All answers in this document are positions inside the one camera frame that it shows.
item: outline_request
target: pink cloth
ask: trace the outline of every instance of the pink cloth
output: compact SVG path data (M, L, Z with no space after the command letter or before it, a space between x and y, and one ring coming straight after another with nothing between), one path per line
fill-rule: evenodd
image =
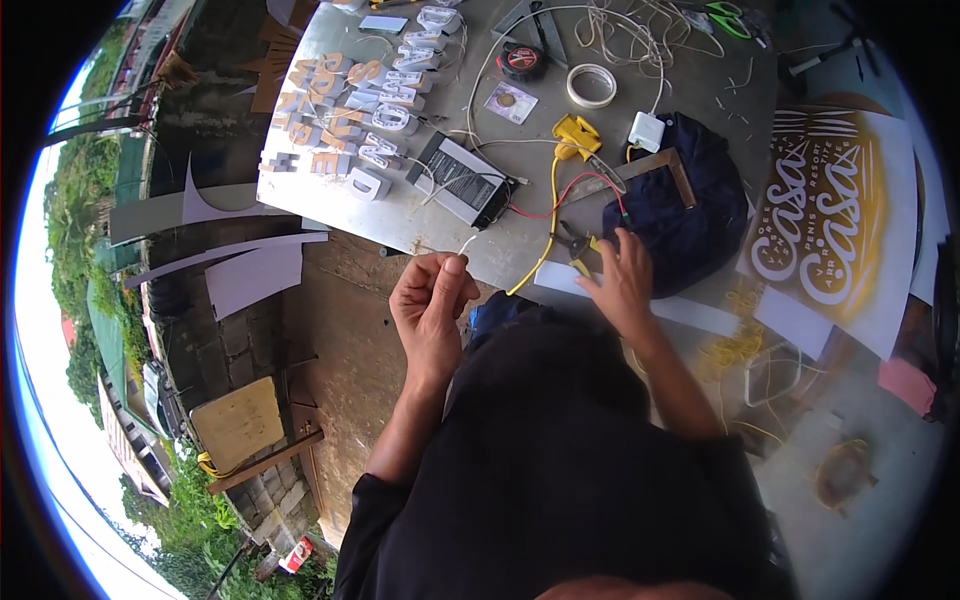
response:
M933 394L937 391L937 386L926 373L902 358L880 361L880 375L876 383L906 402L921 417L930 412Z

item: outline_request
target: white power adapter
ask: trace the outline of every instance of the white power adapter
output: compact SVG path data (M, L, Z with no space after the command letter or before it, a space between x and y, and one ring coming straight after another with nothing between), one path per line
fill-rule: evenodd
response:
M660 151L664 129L666 125L654 115L638 112L634 117L634 125L630 128L627 141L647 152L657 153Z

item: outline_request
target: yellow plug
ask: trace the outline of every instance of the yellow plug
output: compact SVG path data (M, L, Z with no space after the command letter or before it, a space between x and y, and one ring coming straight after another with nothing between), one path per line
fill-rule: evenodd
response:
M590 158L590 152L596 152L603 146L600 143L600 133L584 117L574 119L569 114L564 116L557 122L557 125L553 126L553 136L568 144L576 144L585 148L583 150L582 148L558 144L554 148L553 155L560 160L573 158L579 152L586 162Z

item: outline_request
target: sky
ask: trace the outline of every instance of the sky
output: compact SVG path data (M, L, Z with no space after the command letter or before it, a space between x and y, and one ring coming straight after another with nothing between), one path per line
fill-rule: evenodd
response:
M87 69L78 74L62 107L80 102L88 73ZM75 109L67 110L60 115L58 123L78 116ZM107 595L138 600L180 600L184 596L153 572L104 522L67 471L69 468L77 475L111 519L128 531L148 535L148 540L156 545L152 530L132 523L124 514L120 464L107 445L106 434L67 385L65 371L70 354L60 328L60 307L51 288L53 266L46 261L47 231L43 217L43 187L57 171L61 147L62 144L45 149L37 162L17 248L13 301L27 370L65 463L49 442L39 419L28 416L28 427L38 445L39 468L55 502L60 504L67 530Z

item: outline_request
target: black bag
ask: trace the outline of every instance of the black bag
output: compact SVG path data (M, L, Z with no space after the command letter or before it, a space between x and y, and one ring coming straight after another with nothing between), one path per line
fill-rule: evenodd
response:
M657 118L667 124L660 149L677 149L697 205L684 206L666 167L635 177L623 204L633 221L629 229L653 259L653 297L666 298L712 275L737 253L747 230L747 200L726 139L679 112ZM631 160L649 155L634 150ZM623 219L613 201L604 206L603 233L615 246L618 227Z

